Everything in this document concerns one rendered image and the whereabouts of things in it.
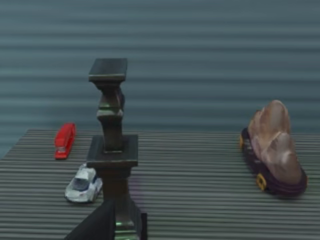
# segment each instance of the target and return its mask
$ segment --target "striped surface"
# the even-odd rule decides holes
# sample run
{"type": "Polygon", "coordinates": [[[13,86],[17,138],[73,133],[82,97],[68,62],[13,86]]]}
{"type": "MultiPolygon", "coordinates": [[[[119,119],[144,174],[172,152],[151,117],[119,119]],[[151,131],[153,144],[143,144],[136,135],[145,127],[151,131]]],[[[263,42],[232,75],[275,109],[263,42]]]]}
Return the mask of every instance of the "striped surface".
{"type": "MultiPolygon", "coordinates": [[[[1,240],[60,240],[102,202],[78,206],[63,198],[97,132],[78,134],[66,161],[53,159],[55,133],[29,130],[0,161],[1,240]]],[[[130,190],[148,213],[150,240],[319,240],[320,136],[295,136],[309,188],[291,201],[259,191],[237,138],[139,133],[130,190]]]]}
{"type": "Polygon", "coordinates": [[[127,129],[237,131],[281,98],[294,132],[320,133],[319,9],[319,0],[1,0],[0,156],[29,128],[100,127],[95,58],[129,60],[127,129]]]}

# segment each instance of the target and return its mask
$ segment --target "wheel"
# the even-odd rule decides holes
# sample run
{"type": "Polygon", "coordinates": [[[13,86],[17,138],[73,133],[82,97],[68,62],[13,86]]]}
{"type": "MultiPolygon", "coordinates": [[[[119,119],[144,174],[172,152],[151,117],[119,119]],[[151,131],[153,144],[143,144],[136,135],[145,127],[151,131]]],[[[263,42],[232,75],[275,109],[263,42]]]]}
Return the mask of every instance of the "wheel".
{"type": "Polygon", "coordinates": [[[242,147],[244,146],[244,139],[242,137],[242,135],[239,136],[239,147],[242,149],[242,147]]]}
{"type": "Polygon", "coordinates": [[[261,191],[265,191],[266,188],[267,188],[267,182],[264,178],[264,176],[259,173],[257,176],[256,176],[256,180],[255,180],[256,184],[258,185],[258,187],[261,189],[261,191]]]}

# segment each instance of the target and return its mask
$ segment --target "dark metal stand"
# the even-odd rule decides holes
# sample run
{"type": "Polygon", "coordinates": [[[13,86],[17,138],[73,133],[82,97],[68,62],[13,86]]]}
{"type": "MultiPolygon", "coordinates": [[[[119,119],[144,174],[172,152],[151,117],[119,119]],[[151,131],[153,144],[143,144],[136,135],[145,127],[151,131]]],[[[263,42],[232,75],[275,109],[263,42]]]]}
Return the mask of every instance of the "dark metal stand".
{"type": "Polygon", "coordinates": [[[146,215],[130,197],[128,178],[138,166],[138,135],[123,135],[125,96],[120,84],[126,79],[127,59],[96,59],[89,81],[102,92],[97,119],[103,135],[95,135],[87,156],[103,182],[103,198],[115,200],[115,239],[145,240],[146,215]]]}

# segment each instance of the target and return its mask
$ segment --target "blue-gray wall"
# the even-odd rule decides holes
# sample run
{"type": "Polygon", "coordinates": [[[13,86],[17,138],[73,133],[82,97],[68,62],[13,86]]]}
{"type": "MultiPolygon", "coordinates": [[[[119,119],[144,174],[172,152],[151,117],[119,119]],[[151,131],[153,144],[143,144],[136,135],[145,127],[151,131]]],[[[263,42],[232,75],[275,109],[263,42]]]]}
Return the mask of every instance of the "blue-gray wall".
{"type": "Polygon", "coordinates": [[[0,155],[31,127],[98,128],[95,58],[127,57],[125,128],[238,131],[279,98],[320,132],[319,0],[2,0],[0,155]]]}

